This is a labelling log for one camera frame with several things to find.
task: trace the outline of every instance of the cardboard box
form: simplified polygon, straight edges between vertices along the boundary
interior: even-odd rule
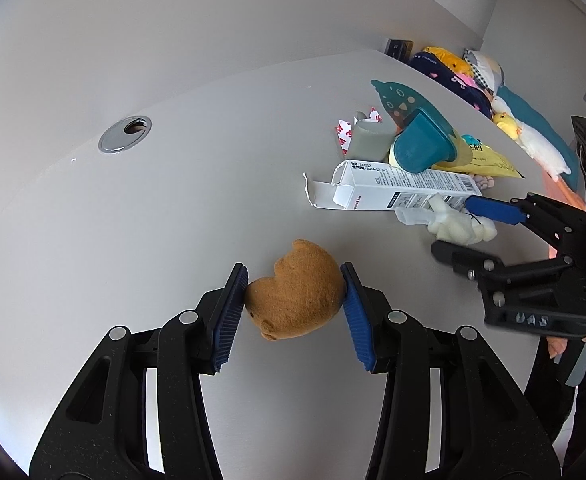
[[[471,195],[482,195],[466,174],[426,170],[408,173],[383,162],[345,160],[335,168],[330,184],[307,181],[307,198],[321,209],[392,210],[395,207],[428,207],[435,193],[460,210]]]

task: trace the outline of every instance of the bear ear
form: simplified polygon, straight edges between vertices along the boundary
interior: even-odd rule
[[[309,242],[308,240],[304,240],[304,238],[298,238],[294,240],[291,246],[294,249],[301,249],[303,247],[313,247],[315,244],[313,242]]]
[[[272,334],[273,325],[266,320],[260,323],[260,332],[262,332],[262,337],[268,339],[269,341],[277,340],[277,337]]]

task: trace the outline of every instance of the stuffed bear head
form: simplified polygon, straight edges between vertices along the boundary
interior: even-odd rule
[[[346,285],[336,261],[320,246],[295,240],[275,276],[250,283],[244,304],[269,341],[307,334],[328,322],[342,305]]]

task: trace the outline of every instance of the red and white sticker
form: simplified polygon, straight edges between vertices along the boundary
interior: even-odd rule
[[[380,114],[377,113],[375,108],[371,108],[371,113],[369,113],[368,119],[362,119],[362,121],[372,121],[375,123],[381,123],[382,118]],[[358,120],[353,118],[353,124],[357,123]],[[351,143],[351,123],[347,123],[346,121],[340,120],[335,127],[337,131],[337,138],[340,142],[340,146],[342,147],[342,153],[346,155],[349,150],[349,144]]]

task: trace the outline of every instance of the box flap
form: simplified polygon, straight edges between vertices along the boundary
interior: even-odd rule
[[[304,174],[304,180],[306,181],[305,191],[307,192],[307,198],[313,207],[319,209],[344,209],[333,201],[336,189],[333,184],[310,180],[306,173]]]
[[[339,186],[332,186],[335,190],[335,194],[333,195],[333,201],[341,206],[342,208],[347,208],[349,203],[351,202],[351,197],[353,196],[353,186],[349,184],[340,184]]]
[[[339,184],[342,181],[342,177],[344,176],[344,170],[346,170],[346,164],[348,164],[348,160],[344,160],[340,162],[333,171],[333,178],[331,179],[331,184],[334,186]]]

